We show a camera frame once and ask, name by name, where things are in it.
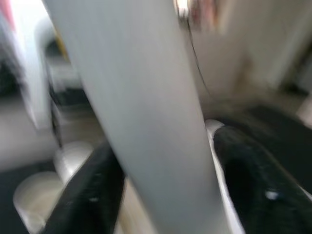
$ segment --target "wire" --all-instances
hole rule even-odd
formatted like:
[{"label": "wire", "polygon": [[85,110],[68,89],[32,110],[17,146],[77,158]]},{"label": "wire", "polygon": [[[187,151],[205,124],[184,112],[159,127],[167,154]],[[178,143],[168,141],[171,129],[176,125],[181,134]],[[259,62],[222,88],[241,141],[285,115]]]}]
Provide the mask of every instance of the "wire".
[{"label": "wire", "polygon": [[189,31],[190,41],[191,41],[191,45],[192,45],[192,49],[193,49],[193,53],[194,53],[195,63],[196,63],[196,66],[197,66],[197,69],[198,69],[198,72],[199,72],[201,81],[203,82],[207,93],[212,97],[212,95],[211,95],[209,89],[207,88],[207,85],[206,85],[206,83],[205,83],[203,74],[202,74],[202,72],[201,72],[201,70],[200,70],[200,67],[199,67],[198,57],[197,57],[197,54],[196,54],[196,51],[195,51],[195,48],[194,48],[193,34],[192,34],[192,31],[191,31],[191,27],[190,27],[190,21],[189,21],[189,20],[186,20],[186,22],[187,22],[187,28],[188,28],[188,31]]}]

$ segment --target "white pole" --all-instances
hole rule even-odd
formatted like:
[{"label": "white pole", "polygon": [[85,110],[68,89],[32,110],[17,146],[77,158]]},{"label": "white pole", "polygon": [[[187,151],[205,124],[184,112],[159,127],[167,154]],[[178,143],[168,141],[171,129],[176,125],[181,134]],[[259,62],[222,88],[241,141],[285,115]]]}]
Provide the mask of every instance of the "white pole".
[{"label": "white pole", "polygon": [[173,1],[46,5],[159,233],[228,233]]}]

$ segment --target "blurry object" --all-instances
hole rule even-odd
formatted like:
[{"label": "blurry object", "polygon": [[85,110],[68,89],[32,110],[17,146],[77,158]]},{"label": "blurry object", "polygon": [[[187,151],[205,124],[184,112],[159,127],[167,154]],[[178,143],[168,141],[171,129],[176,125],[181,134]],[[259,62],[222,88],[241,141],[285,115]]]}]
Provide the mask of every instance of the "blurry object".
[{"label": "blurry object", "polygon": [[209,29],[217,27],[220,3],[221,0],[174,0],[180,20],[195,27],[205,24]]},{"label": "blurry object", "polygon": [[59,47],[59,50],[62,52],[63,56],[69,60],[68,58],[68,54],[67,54],[67,50],[66,50],[66,47],[65,47],[65,44],[59,34],[59,32],[57,31],[57,29],[55,29],[55,35],[56,35],[56,38],[55,38],[55,41],[57,42],[58,44],[58,47]]},{"label": "blurry object", "polygon": [[63,189],[55,172],[42,172],[27,178],[14,193],[13,203],[30,234],[45,227]]},{"label": "blurry object", "polygon": [[20,82],[21,67],[15,53],[11,27],[0,11],[0,95],[15,89]]},{"label": "blurry object", "polygon": [[26,179],[14,196],[31,234],[114,232],[124,174],[109,145],[96,148],[66,184],[55,173],[41,175]]},{"label": "blurry object", "polygon": [[301,119],[301,121],[308,126],[309,128],[312,128],[312,96],[309,95],[301,107],[299,108],[297,115]]},{"label": "blurry object", "polygon": [[244,228],[243,228],[243,226],[239,220],[238,214],[237,214],[235,207],[234,207],[234,204],[231,200],[231,197],[230,197],[227,185],[226,185],[225,175],[224,175],[224,172],[222,170],[222,167],[220,165],[219,159],[217,157],[217,154],[216,154],[215,148],[214,148],[215,132],[219,128],[223,127],[224,124],[219,122],[219,121],[209,119],[209,120],[205,121],[205,126],[207,129],[209,145],[210,145],[212,156],[214,159],[214,168],[215,168],[216,175],[218,178],[218,183],[219,183],[219,187],[220,187],[220,191],[221,191],[221,195],[222,195],[225,213],[227,215],[227,219],[229,222],[229,226],[230,226],[233,234],[244,234],[245,233]]},{"label": "blurry object", "polygon": [[157,234],[148,213],[129,179],[125,183],[124,199],[118,224],[124,234]]},{"label": "blurry object", "polygon": [[310,198],[267,145],[221,123],[207,131],[246,233],[312,232]]},{"label": "blurry object", "polygon": [[51,125],[62,147],[61,125],[93,114],[80,76],[67,59],[66,48],[57,36],[45,48],[46,75],[49,87]]},{"label": "blurry object", "polygon": [[93,147],[85,142],[72,142],[57,151],[54,165],[64,184],[74,176],[92,151]]},{"label": "blurry object", "polygon": [[307,58],[298,71],[296,77],[298,87],[306,92],[312,92],[312,50],[310,49]]},{"label": "blurry object", "polygon": [[2,61],[0,64],[0,95],[5,95],[16,88],[16,78],[8,68],[7,64]]}]

